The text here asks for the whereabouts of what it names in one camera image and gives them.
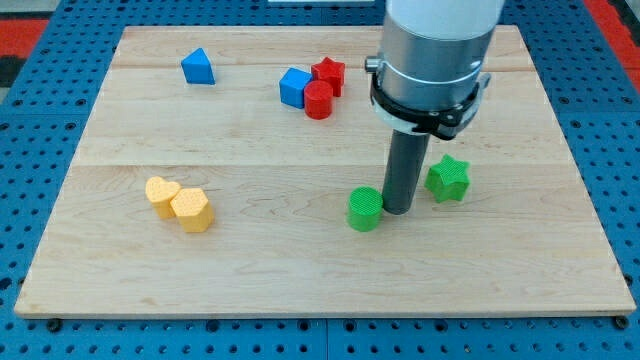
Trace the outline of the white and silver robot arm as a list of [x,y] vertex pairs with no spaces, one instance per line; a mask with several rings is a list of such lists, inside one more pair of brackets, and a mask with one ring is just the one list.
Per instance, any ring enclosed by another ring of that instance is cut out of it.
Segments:
[[374,111],[395,131],[456,137],[477,113],[504,0],[388,0],[382,39],[365,60]]

